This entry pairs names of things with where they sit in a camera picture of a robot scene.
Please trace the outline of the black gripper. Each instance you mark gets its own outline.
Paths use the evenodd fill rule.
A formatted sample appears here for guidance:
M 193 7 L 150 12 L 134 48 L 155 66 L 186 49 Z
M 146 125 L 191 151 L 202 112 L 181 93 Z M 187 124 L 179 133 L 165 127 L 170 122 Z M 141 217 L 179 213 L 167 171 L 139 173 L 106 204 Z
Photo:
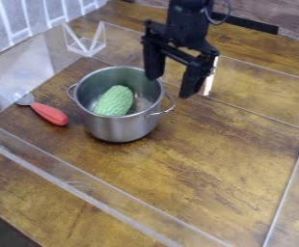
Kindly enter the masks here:
M 145 22 L 142 37 L 146 76 L 155 80 L 165 74 L 166 58 L 187 66 L 179 97 L 195 95 L 213 75 L 218 49 L 206 40 L 213 19 L 214 0 L 170 0 L 167 22 Z

